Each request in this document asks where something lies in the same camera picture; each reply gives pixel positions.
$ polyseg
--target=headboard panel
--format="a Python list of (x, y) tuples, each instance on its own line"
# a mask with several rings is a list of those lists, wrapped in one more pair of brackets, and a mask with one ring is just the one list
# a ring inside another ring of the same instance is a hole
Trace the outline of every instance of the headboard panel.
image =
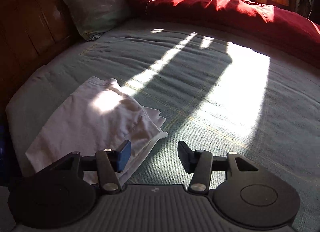
[(62, 0), (0, 0), (0, 109), (40, 66), (80, 40)]

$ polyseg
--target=red fabric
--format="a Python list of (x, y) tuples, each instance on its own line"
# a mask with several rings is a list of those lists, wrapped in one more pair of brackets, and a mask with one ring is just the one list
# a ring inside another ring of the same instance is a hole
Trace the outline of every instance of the red fabric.
[(141, 16), (254, 35), (320, 68), (320, 26), (290, 11), (249, 0), (127, 0)]

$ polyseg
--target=gray bed sheet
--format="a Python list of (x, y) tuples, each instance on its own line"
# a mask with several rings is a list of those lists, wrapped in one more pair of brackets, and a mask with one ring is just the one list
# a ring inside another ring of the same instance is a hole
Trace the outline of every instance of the gray bed sheet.
[[(214, 155), (237, 151), (298, 191), (298, 231), (320, 228), (319, 70), (255, 41), (191, 25), (131, 20), (38, 69), (6, 108), (25, 176), (25, 151), (58, 106), (91, 76), (117, 79), (159, 109), (169, 133), (128, 182), (182, 183), (177, 142)], [(212, 174), (211, 188), (224, 180)]]

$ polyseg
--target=ribbed gray surface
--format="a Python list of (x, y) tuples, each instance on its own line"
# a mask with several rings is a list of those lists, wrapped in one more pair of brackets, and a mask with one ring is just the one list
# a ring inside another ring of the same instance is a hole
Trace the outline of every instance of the ribbed gray surface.
[[(90, 215), (60, 229), (38, 230), (18, 225), (13, 232), (249, 232), (222, 219), (204, 196), (182, 185), (128, 185), (118, 195), (102, 197)], [(293, 232), (291, 228), (273, 230)]]

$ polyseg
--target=pillow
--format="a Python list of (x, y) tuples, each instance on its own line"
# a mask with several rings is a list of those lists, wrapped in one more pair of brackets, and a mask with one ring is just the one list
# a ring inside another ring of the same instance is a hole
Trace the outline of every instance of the pillow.
[(85, 40), (96, 39), (132, 14), (125, 0), (63, 0)]

